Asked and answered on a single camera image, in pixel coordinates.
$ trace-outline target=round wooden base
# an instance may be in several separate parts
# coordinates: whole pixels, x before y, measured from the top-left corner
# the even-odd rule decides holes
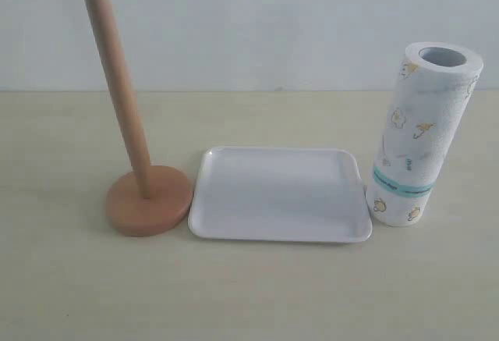
[[[178,169],[150,167],[154,196],[140,196],[133,172],[119,178],[108,191],[106,213],[113,226],[127,236],[153,236],[180,222],[189,210],[193,187]]]

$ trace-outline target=teal label band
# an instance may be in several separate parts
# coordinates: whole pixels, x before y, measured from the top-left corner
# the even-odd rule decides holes
[[[405,186],[397,183],[393,179],[387,178],[380,172],[378,167],[373,167],[373,179],[385,190],[397,194],[400,197],[419,198],[429,194],[434,183],[426,186]]]

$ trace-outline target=white wall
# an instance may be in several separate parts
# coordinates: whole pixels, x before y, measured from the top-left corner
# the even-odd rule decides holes
[[[499,87],[499,0],[113,0],[141,90],[384,89],[405,46],[479,52]],[[104,90],[83,0],[0,0],[0,90]]]

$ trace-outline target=beige table surface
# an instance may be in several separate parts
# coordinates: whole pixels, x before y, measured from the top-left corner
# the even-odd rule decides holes
[[[141,93],[150,152],[195,180],[215,145],[339,147],[370,169],[390,94]],[[115,233],[129,170],[107,93],[0,94],[1,340],[499,337],[499,92],[477,91],[421,222],[365,243]]]

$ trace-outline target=wooden paper towel holder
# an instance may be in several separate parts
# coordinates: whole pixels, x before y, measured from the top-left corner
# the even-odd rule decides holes
[[[85,0],[116,118],[133,171],[116,181],[106,213],[127,236],[153,236],[173,228],[187,213],[193,187],[178,169],[151,165],[111,0]]]

